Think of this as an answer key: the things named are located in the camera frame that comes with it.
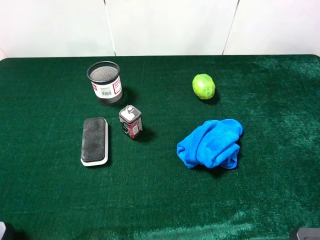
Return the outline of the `blue cloth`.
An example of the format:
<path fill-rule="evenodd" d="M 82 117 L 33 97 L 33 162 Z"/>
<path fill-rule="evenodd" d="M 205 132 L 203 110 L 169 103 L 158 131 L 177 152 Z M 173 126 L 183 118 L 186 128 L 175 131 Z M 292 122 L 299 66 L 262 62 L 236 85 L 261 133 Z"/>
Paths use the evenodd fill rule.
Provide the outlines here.
<path fill-rule="evenodd" d="M 189 169 L 198 165 L 234 169 L 240 150 L 237 141 L 242 133 L 243 127 L 237 120 L 208 120 L 177 144 L 176 153 Z"/>

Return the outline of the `red black gum bottle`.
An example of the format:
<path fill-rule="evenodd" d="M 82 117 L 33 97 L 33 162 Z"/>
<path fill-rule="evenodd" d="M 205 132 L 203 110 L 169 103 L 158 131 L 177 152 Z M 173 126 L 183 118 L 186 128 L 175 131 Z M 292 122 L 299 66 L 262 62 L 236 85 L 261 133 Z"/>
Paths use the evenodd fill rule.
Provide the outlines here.
<path fill-rule="evenodd" d="M 119 120 L 123 132 L 131 139 L 143 131 L 142 113 L 133 105 L 127 105 L 119 112 Z"/>

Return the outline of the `black white board eraser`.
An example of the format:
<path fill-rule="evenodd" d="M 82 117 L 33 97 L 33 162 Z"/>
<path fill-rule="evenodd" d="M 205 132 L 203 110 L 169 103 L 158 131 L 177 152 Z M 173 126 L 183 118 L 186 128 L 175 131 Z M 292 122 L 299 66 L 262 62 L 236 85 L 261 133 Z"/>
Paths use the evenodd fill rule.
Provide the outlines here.
<path fill-rule="evenodd" d="M 80 161 L 85 167 L 104 165 L 109 157 L 109 126 L 105 118 L 87 118 L 83 123 Z"/>

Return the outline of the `black mesh pen holder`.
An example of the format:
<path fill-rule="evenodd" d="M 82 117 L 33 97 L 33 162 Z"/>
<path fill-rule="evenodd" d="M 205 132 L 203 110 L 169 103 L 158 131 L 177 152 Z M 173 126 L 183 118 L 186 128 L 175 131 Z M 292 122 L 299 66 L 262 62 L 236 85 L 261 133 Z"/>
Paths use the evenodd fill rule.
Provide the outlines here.
<path fill-rule="evenodd" d="M 98 101 L 105 106 L 119 103 L 123 97 L 120 67 L 111 61 L 91 65 L 86 75 L 91 82 Z"/>

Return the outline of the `green lime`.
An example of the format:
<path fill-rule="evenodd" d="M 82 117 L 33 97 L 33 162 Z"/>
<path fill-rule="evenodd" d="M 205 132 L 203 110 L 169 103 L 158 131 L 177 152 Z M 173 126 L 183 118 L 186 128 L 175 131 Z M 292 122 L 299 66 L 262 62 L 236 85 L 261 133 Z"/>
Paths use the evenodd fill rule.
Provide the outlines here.
<path fill-rule="evenodd" d="M 215 94 L 216 85 L 208 74 L 202 73 L 192 80 L 192 89 L 199 99 L 209 100 Z"/>

